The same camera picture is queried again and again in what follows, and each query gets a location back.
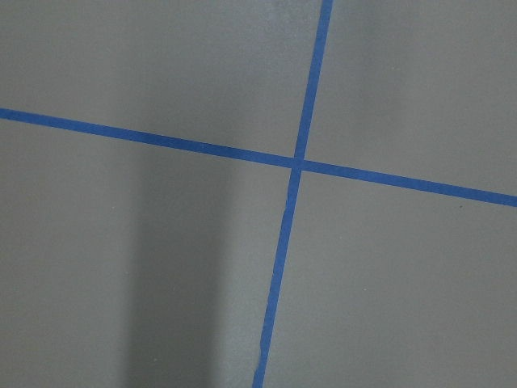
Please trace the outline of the blue tape line crosswise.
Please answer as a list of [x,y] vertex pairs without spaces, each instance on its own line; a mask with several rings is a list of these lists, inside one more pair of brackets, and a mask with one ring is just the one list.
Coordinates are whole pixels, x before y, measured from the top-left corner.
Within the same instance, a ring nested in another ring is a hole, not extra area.
[[16,121],[24,124],[35,124],[55,129],[69,130],[78,133],[87,133],[101,137],[110,137],[119,140],[132,141],[152,146],[160,146],[174,150],[185,150],[197,154],[208,154],[222,158],[231,158],[258,164],[293,168],[302,171],[335,176],[346,179],[355,179],[363,182],[378,183],[397,188],[411,189],[420,192],[429,192],[444,196],[453,196],[468,200],[476,200],[495,205],[516,206],[516,197],[509,194],[467,188],[446,183],[438,183],[425,179],[415,179],[400,175],[391,175],[377,171],[368,171],[353,167],[332,165],[310,160],[297,160],[294,157],[278,154],[268,154],[253,150],[244,150],[230,146],[214,145],[201,141],[186,140],[177,137],[146,133],[142,131],[122,129],[101,124],[87,123],[55,116],[46,116],[30,112],[22,112],[3,108],[3,120]]

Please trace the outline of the blue tape line lengthwise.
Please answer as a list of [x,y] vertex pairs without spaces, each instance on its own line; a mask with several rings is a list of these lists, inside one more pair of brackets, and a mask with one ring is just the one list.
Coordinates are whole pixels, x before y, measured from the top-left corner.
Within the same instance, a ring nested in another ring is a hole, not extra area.
[[284,268],[288,254],[288,246],[292,232],[292,225],[296,211],[297,197],[301,183],[301,167],[305,160],[309,132],[311,129],[314,105],[317,98],[317,90],[322,71],[322,62],[326,48],[331,13],[334,2],[322,1],[317,23],[317,31],[313,45],[313,53],[309,68],[309,75],[305,88],[305,97],[301,110],[301,118],[296,135],[296,144],[293,153],[293,163],[290,170],[284,213],[281,220],[275,260],[272,268],[270,288],[267,296],[267,306],[263,317],[263,326],[259,342],[258,364],[254,371],[251,386],[259,388],[263,386],[271,341],[275,326],[275,316],[280,299],[280,291],[284,276]]

